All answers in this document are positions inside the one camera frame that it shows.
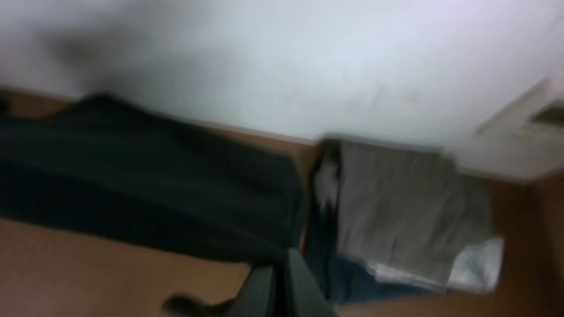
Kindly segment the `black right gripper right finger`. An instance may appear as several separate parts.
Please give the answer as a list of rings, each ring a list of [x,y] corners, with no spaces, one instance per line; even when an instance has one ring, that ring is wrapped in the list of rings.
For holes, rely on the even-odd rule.
[[[297,249],[286,250],[279,281],[280,316],[337,317]]]

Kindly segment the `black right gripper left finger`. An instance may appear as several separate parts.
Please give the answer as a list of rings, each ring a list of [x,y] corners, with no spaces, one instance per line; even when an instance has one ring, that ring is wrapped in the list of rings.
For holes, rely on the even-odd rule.
[[[237,296],[217,305],[174,295],[161,307],[167,317],[268,317],[272,316],[277,276],[272,266],[255,267]]]

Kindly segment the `dark green t-shirt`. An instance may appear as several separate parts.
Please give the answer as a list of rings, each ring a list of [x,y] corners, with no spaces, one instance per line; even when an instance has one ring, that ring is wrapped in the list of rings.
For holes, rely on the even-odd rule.
[[[1,213],[226,262],[281,262],[308,200],[292,159],[109,95],[1,118]]]

